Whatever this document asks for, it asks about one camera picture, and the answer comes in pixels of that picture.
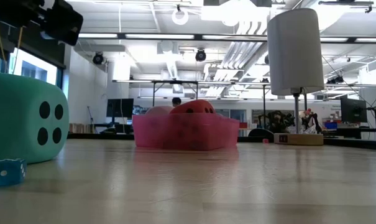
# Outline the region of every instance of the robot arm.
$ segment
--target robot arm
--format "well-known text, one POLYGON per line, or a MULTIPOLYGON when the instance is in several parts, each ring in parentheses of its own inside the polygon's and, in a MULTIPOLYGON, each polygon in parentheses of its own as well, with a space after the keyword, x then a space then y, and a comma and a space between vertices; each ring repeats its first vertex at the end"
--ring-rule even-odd
POLYGON ((76 45, 83 16, 64 0, 55 0, 51 9, 42 6, 44 0, 0 0, 0 21, 16 28, 34 22, 42 28, 44 39, 76 45))

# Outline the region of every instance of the small blue die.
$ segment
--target small blue die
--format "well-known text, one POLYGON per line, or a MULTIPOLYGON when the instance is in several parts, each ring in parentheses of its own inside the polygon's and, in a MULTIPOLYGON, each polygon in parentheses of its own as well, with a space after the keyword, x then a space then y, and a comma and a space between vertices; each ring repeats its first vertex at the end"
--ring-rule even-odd
POLYGON ((26 176, 24 159, 0 160, 0 186, 22 183, 26 176))

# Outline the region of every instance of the wooden base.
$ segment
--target wooden base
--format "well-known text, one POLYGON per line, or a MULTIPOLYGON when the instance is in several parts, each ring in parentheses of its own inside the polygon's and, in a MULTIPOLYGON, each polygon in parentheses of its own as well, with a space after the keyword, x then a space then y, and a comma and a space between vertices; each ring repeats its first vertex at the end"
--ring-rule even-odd
POLYGON ((292 144, 299 146, 322 146, 322 134, 274 134, 276 144, 292 144))

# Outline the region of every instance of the white cylinder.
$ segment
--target white cylinder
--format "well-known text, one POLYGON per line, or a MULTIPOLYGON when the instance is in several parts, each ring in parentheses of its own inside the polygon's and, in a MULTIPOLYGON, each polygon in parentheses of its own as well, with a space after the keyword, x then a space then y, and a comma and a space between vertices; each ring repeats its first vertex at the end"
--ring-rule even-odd
POLYGON ((324 89, 318 15, 295 9, 268 23, 270 83, 273 95, 324 89))

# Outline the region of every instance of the person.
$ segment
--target person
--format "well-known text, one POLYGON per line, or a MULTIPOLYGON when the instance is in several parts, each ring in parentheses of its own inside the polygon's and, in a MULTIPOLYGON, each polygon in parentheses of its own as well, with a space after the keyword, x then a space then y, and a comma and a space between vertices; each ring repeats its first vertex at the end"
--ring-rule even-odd
POLYGON ((311 108, 308 108, 306 111, 300 111, 299 112, 299 117, 302 118, 307 118, 311 114, 312 110, 311 108))
POLYGON ((182 103, 181 98, 179 98, 179 97, 174 97, 172 102, 173 102, 173 107, 181 105, 181 103, 182 103))

